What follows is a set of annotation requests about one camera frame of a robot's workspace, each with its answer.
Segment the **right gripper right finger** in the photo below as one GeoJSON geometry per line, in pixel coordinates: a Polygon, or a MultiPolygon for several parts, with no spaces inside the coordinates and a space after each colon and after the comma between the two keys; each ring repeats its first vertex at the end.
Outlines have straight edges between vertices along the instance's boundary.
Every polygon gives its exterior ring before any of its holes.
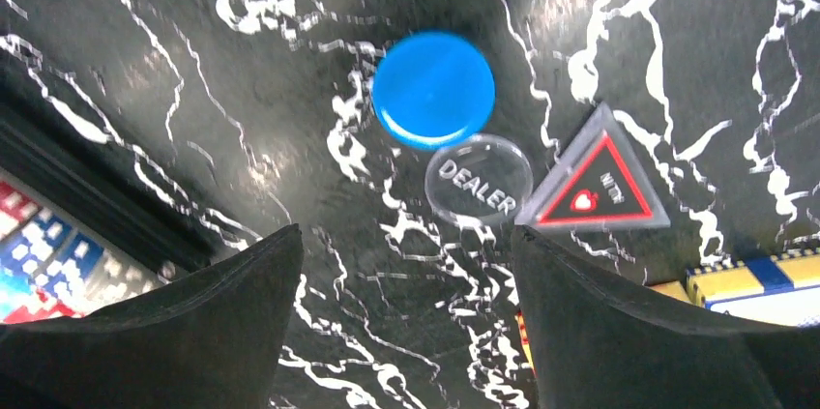
{"type": "Polygon", "coordinates": [[[511,233],[542,408],[815,408],[819,331],[710,312],[511,233]]]}

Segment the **blue card deck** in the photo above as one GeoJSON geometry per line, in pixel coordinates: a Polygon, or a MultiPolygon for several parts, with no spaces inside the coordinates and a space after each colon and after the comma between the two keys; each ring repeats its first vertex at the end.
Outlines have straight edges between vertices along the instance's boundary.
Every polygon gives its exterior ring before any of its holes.
{"type": "Polygon", "coordinates": [[[687,271],[690,301],[711,312],[788,327],[819,324],[819,250],[687,271]]]}

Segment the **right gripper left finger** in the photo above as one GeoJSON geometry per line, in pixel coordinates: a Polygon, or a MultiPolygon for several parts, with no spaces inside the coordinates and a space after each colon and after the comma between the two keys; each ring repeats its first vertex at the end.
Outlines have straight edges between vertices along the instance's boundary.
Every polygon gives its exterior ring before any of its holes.
{"type": "Polygon", "coordinates": [[[291,224],[81,317],[1,329],[5,408],[266,408],[304,260],[291,224]]]}

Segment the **blue round chip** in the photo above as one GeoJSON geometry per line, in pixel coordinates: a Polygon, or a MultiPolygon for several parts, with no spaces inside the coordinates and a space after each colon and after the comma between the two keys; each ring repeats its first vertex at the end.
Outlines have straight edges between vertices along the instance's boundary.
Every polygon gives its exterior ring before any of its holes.
{"type": "Polygon", "coordinates": [[[496,100],[492,69],[466,39],[449,32],[408,36],[386,51],[371,86],[381,126],[421,150],[452,146],[478,133],[496,100]]]}

